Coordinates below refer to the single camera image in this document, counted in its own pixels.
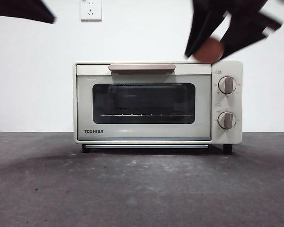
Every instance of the oven door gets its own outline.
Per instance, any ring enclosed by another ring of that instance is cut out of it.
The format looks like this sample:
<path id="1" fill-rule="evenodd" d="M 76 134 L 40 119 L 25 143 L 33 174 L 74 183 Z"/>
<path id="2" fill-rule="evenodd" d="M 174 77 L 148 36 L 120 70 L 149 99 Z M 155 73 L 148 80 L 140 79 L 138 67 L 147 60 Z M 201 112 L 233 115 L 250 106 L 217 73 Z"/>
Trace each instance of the oven door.
<path id="1" fill-rule="evenodd" d="M 78 141 L 211 140 L 211 71 L 177 67 L 78 75 Z"/>

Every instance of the wall outlet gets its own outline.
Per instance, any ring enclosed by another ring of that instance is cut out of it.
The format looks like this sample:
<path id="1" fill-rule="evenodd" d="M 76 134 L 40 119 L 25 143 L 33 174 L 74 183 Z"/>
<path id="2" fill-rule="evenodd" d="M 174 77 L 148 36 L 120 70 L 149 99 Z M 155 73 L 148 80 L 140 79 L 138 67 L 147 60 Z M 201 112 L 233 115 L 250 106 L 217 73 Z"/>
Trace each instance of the wall outlet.
<path id="1" fill-rule="evenodd" d="M 102 0 L 80 0 L 81 21 L 102 20 Z"/>

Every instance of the cream toaster oven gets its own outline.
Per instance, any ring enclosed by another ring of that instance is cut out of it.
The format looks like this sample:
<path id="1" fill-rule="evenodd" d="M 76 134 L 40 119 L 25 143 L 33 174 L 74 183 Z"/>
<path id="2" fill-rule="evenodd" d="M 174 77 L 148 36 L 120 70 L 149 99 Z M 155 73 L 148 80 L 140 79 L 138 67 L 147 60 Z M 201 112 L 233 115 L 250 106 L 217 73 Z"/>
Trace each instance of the cream toaster oven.
<path id="1" fill-rule="evenodd" d="M 74 139 L 89 148 L 207 148 L 242 140 L 242 64 L 77 62 Z"/>

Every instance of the control panel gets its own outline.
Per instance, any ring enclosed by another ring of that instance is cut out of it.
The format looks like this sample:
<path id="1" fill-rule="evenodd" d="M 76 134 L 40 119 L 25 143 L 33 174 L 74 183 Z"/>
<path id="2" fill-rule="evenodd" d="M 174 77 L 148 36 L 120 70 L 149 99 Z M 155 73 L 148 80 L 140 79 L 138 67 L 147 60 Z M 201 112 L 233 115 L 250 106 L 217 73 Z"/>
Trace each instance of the control panel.
<path id="1" fill-rule="evenodd" d="M 212 71 L 212 142 L 242 140 L 242 63 L 220 61 Z"/>

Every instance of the temperature knob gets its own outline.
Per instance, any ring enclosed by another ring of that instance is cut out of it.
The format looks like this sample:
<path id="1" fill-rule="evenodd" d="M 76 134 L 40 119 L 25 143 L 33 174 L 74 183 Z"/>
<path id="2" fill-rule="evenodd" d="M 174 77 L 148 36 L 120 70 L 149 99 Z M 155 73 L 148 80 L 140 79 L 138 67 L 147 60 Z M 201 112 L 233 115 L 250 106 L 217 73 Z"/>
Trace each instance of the temperature knob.
<path id="1" fill-rule="evenodd" d="M 219 81 L 219 89 L 224 94 L 231 94 L 237 87 L 237 82 L 234 77 L 226 76 L 220 79 Z"/>
<path id="2" fill-rule="evenodd" d="M 232 112 L 223 112 L 218 117 L 218 123 L 224 129 L 231 129 L 236 124 L 236 117 Z"/>

